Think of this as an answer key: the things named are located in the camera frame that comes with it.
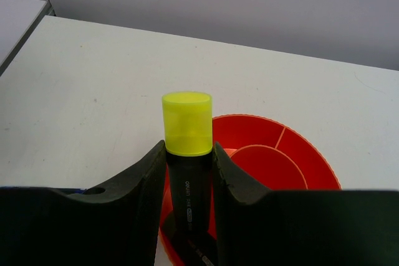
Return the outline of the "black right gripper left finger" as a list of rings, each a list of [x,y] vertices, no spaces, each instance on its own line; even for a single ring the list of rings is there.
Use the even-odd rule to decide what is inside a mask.
[[[1,188],[1,264],[153,265],[165,174],[159,141],[89,189]]]

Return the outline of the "yellow cap black highlighter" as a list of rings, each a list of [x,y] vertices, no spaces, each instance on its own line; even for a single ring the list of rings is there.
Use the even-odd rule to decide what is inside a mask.
[[[161,101],[176,226],[186,234],[203,234],[209,229],[211,204],[212,98],[172,92]]]

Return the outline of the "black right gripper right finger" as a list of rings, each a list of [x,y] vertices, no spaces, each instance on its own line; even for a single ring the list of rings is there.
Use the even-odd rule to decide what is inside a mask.
[[[397,265],[398,192],[274,191],[213,150],[220,265]]]

